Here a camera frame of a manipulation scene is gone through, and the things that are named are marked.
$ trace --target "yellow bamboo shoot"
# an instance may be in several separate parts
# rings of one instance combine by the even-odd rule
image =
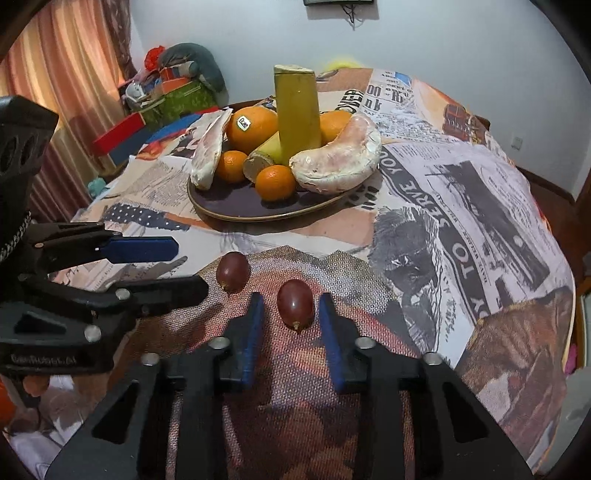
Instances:
[[[304,151],[320,148],[320,109],[316,75],[295,65],[275,66],[275,97],[283,165]]]

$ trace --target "orange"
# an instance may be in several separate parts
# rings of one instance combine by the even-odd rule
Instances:
[[[289,167],[273,165],[256,176],[255,190],[266,202],[284,200],[296,190],[296,179]]]
[[[277,114],[263,106],[247,106],[235,112],[226,135],[235,150],[247,155],[269,140],[277,130]]]
[[[322,134],[322,146],[332,142],[349,123],[352,113],[345,110],[334,110],[320,115],[320,133]]]
[[[216,175],[228,183],[240,183],[246,178],[242,171],[245,160],[246,154],[238,150],[224,152],[217,164]]]

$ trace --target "metal screw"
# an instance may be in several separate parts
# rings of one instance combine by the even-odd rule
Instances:
[[[361,348],[361,350],[367,350],[368,348],[375,347],[375,340],[369,337],[359,337],[355,340],[355,346]]]
[[[441,365],[443,363],[443,358],[437,352],[427,352],[423,355],[423,361],[427,365]]]
[[[121,301],[129,300],[129,297],[131,297],[131,293],[129,292],[129,290],[127,290],[127,288],[118,288],[115,291],[115,296]]]
[[[100,328],[97,325],[89,325],[84,329],[84,337],[89,343],[98,342],[102,335],[103,332],[100,331]]]
[[[153,367],[160,362],[160,356],[157,353],[145,353],[142,355],[142,364],[146,367]]]
[[[218,350],[220,348],[226,348],[227,346],[230,346],[230,340],[226,337],[215,337],[209,341],[208,345],[211,348]]]

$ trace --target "white wall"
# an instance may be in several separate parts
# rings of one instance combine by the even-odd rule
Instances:
[[[215,56],[230,103],[273,92],[272,68],[321,71],[336,57],[395,69],[444,91],[492,122],[521,166],[578,193],[591,132],[591,85],[529,0],[378,0],[355,30],[338,6],[302,0],[131,0],[134,59],[195,42]],[[511,149],[514,135],[524,139]]]

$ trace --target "tangerine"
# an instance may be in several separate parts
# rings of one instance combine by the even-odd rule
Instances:
[[[256,176],[255,190],[266,202],[289,198],[296,190],[296,179],[289,167],[273,165]]]
[[[238,150],[224,152],[217,164],[216,175],[228,183],[240,183],[245,179],[242,171],[245,160],[246,154]]]
[[[322,145],[332,142],[343,131],[343,128],[349,123],[352,113],[346,110],[334,110],[320,115],[320,133],[322,135]]]

